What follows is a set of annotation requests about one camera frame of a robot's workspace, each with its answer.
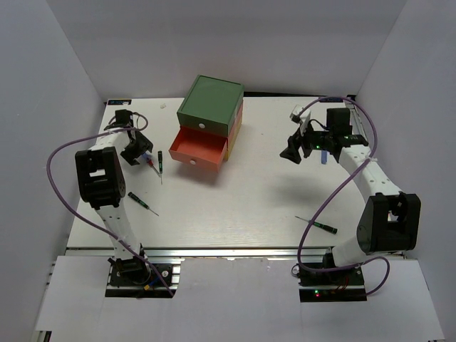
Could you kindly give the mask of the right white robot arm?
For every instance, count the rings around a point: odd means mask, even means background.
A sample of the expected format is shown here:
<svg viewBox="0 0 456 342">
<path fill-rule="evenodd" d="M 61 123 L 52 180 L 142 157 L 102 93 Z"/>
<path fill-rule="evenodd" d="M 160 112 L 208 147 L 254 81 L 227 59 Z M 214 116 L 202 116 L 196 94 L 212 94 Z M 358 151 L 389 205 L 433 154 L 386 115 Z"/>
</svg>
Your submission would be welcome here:
<svg viewBox="0 0 456 342">
<path fill-rule="evenodd" d="M 326 151 L 350 175 L 363 196 L 365 208 L 355 237 L 330 248 L 323 258 L 322 277 L 338 284 L 348 274 L 347 266 L 362 264 L 376 254 L 415 248 L 421 201 L 395 185 L 371 156 L 368 141 L 353 133 L 347 108 L 330 108 L 323 130 L 314 130 L 311 111 L 296 106 L 290 114 L 298 124 L 280 156 L 299 164 L 314 150 Z"/>
</svg>

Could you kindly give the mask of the aluminium front rail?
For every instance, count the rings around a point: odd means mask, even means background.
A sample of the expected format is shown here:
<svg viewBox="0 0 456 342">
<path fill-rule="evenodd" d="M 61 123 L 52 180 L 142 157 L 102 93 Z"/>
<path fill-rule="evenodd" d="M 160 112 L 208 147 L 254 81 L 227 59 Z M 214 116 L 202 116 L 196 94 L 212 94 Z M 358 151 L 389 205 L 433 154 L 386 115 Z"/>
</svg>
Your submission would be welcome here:
<svg viewBox="0 0 456 342">
<path fill-rule="evenodd" d="M 149 248 L 145 253 L 150 257 L 291 257 L 296 258 L 297 248 Z M 108 248 L 67 248 L 66 256 L 111 257 L 113 249 Z"/>
</svg>

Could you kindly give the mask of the blue red screwdriver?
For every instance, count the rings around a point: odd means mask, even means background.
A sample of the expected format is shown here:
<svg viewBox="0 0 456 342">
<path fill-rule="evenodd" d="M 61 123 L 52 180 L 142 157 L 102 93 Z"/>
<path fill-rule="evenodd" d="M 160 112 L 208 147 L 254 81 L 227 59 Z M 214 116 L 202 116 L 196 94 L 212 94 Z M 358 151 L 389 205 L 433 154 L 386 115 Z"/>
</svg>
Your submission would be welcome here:
<svg viewBox="0 0 456 342">
<path fill-rule="evenodd" d="M 328 160 L 328 153 L 325 150 L 321 151 L 321 164 L 326 165 Z"/>
<path fill-rule="evenodd" d="M 152 161 L 152 158 L 147 153 L 142 154 L 142 158 L 146 162 L 146 164 L 149 167 L 151 167 L 158 176 L 160 176 L 160 172 L 155 167 L 154 162 Z"/>
</svg>

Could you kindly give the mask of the green top drawer box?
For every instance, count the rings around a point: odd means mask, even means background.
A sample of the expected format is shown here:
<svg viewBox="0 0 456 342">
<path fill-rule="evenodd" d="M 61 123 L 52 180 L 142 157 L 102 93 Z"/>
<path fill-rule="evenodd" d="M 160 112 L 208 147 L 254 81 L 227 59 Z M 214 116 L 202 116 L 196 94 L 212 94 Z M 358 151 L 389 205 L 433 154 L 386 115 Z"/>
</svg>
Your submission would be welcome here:
<svg viewBox="0 0 456 342">
<path fill-rule="evenodd" d="M 241 83 L 198 75 L 177 110 L 179 124 L 226 138 L 243 97 Z"/>
</svg>

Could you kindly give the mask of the slim black screwdriver left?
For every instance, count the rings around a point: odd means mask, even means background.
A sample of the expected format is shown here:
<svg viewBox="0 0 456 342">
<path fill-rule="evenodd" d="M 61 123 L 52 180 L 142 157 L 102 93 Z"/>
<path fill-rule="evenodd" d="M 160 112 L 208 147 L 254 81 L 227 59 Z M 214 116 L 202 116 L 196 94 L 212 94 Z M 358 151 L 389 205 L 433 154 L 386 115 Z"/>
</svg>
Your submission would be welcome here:
<svg viewBox="0 0 456 342">
<path fill-rule="evenodd" d="M 162 181 L 162 174 L 163 174 L 163 153 L 161 150 L 157 152 L 157 159 L 158 159 L 158 167 L 159 167 L 159 176 L 160 176 L 160 184 L 163 184 Z"/>
</svg>

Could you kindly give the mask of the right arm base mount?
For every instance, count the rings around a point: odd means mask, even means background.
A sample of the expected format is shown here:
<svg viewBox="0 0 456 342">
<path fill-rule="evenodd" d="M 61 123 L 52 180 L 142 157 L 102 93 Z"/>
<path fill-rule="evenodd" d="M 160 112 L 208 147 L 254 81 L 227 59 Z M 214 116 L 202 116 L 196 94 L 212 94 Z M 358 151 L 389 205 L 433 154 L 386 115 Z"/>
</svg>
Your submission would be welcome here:
<svg viewBox="0 0 456 342">
<path fill-rule="evenodd" d="M 314 272 L 295 264 L 291 268 L 291 275 L 299 280 L 301 303 L 367 301 L 365 282 L 360 268 Z"/>
</svg>

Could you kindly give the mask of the slim green screwdriver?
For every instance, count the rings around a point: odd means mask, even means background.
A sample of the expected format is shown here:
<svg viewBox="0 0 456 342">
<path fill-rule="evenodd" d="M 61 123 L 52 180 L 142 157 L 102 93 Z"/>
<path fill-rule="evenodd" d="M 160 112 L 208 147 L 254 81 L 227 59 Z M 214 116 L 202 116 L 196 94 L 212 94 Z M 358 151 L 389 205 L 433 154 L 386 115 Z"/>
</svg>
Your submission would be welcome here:
<svg viewBox="0 0 456 342">
<path fill-rule="evenodd" d="M 148 204 L 146 204 L 142 199 L 140 199 L 136 194 L 133 192 L 128 193 L 128 197 L 133 200 L 134 202 L 138 203 L 141 207 L 145 208 L 146 210 L 149 210 L 153 214 L 159 217 L 159 214 L 152 210 Z"/>
<path fill-rule="evenodd" d="M 302 221 L 305 221 L 305 222 L 307 222 L 307 223 L 310 222 L 309 220 L 304 219 L 304 218 L 299 217 L 299 216 L 295 216 L 295 218 L 300 219 L 300 220 L 302 220 Z M 328 233 L 330 233 L 330 234 L 337 234 L 337 232 L 338 232 L 337 228 L 334 228 L 334 227 L 329 226 L 329 225 L 327 225 L 327 224 L 322 224 L 322 223 L 319 223 L 319 222 L 316 222 L 316 221 L 313 222 L 312 225 L 313 225 L 314 227 L 318 227 L 319 229 L 322 229 L 323 231 L 328 232 Z"/>
</svg>

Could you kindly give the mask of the black logo sticker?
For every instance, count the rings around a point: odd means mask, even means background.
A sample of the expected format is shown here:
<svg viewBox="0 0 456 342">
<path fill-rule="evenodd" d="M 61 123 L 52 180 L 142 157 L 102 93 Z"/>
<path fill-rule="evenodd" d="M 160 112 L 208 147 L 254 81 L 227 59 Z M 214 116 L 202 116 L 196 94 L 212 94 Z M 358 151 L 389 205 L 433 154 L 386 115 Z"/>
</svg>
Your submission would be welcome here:
<svg viewBox="0 0 456 342">
<path fill-rule="evenodd" d="M 339 97 L 320 97 L 320 103 L 342 103 L 343 99 Z"/>
<path fill-rule="evenodd" d="M 110 99 L 107 105 L 130 105 L 131 103 L 131 99 Z"/>
</svg>

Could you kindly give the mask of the slim green screwdriver left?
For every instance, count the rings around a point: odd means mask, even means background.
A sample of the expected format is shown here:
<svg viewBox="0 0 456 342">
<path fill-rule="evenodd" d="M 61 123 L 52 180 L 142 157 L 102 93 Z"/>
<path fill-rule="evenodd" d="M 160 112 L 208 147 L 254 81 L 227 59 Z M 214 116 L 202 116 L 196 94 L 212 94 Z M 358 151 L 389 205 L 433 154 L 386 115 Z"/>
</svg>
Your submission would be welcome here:
<svg viewBox="0 0 456 342">
<path fill-rule="evenodd" d="M 136 194 L 133 192 L 128 193 L 128 197 L 133 200 L 134 202 L 138 203 L 141 207 L 145 208 L 146 210 L 149 210 L 153 214 L 159 217 L 159 214 L 152 210 L 148 204 L 146 204 L 142 199 L 140 199 Z"/>
</svg>

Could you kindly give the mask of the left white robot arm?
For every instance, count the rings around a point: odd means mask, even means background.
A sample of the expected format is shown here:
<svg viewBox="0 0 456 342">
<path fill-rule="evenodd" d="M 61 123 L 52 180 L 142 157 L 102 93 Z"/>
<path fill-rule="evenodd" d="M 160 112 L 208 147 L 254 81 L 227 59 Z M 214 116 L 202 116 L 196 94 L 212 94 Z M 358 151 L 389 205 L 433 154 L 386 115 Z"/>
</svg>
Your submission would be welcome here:
<svg viewBox="0 0 456 342">
<path fill-rule="evenodd" d="M 122 109 L 108 123 L 106 136 L 88 150 L 75 155 L 81 199 L 102 219 L 114 247 L 113 268 L 137 285 L 151 277 L 142 244 L 130 226 L 123 199 L 126 183 L 119 159 L 139 165 L 143 154 L 152 152 L 153 143 L 134 127 L 134 112 Z"/>
</svg>

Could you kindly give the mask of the yellow bottom drawer box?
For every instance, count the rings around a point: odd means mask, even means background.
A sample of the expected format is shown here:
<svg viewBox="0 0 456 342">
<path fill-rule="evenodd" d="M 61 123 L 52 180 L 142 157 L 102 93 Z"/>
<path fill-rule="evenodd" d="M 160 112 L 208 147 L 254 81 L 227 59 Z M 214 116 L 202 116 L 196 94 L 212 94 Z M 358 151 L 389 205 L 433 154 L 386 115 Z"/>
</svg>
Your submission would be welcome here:
<svg viewBox="0 0 456 342">
<path fill-rule="evenodd" d="M 236 142 L 236 139 L 237 139 L 237 136 L 239 134 L 241 126 L 242 126 L 242 124 L 238 123 L 236 128 L 232 131 L 232 134 L 229 136 L 229 139 L 227 141 L 228 142 L 227 151 L 226 151 L 225 156 L 224 156 L 225 160 L 228 160 L 230 155 L 232 154 L 232 151 L 233 151 L 233 148 L 234 148 L 234 144 Z"/>
</svg>

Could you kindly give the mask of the left black logo sticker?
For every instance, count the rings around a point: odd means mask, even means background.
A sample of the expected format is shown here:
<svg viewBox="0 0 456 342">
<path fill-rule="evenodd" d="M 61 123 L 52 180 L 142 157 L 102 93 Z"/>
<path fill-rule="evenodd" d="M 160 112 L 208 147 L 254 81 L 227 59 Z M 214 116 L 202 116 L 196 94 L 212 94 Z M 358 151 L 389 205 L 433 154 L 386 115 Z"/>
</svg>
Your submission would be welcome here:
<svg viewBox="0 0 456 342">
<path fill-rule="evenodd" d="M 130 105 L 131 103 L 131 99 L 110 99 L 107 105 Z"/>
</svg>

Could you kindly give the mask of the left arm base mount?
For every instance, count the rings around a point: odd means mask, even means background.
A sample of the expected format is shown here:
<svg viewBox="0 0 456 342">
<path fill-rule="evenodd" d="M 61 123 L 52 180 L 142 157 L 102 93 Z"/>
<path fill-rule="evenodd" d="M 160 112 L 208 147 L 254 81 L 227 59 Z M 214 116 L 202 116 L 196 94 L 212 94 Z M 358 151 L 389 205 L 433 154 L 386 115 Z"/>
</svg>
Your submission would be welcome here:
<svg viewBox="0 0 456 342">
<path fill-rule="evenodd" d="M 108 259 L 110 270 L 105 289 L 106 298 L 171 299 L 177 291 L 180 262 L 152 258 L 157 271 L 138 260 L 116 261 Z"/>
</svg>

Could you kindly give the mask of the orange drawer box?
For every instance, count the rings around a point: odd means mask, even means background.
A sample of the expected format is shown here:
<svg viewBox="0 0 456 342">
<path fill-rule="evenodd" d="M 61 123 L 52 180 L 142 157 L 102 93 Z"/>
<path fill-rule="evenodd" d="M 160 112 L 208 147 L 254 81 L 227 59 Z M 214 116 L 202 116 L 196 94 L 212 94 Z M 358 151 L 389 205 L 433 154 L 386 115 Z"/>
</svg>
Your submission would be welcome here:
<svg viewBox="0 0 456 342">
<path fill-rule="evenodd" d="M 238 123 L 242 124 L 243 107 L 244 101 L 241 102 L 237 111 L 229 136 Z M 218 172 L 225 160 L 229 136 L 225 138 L 181 126 L 169 153 L 173 160 Z"/>
</svg>

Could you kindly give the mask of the right black logo sticker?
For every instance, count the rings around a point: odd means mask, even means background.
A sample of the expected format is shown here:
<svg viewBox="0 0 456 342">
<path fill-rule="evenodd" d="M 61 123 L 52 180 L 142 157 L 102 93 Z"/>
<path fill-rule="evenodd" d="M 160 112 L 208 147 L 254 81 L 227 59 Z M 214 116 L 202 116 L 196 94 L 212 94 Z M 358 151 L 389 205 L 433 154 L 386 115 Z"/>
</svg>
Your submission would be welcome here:
<svg viewBox="0 0 456 342">
<path fill-rule="evenodd" d="M 339 97 L 320 97 L 320 103 L 342 103 L 343 99 Z"/>
</svg>

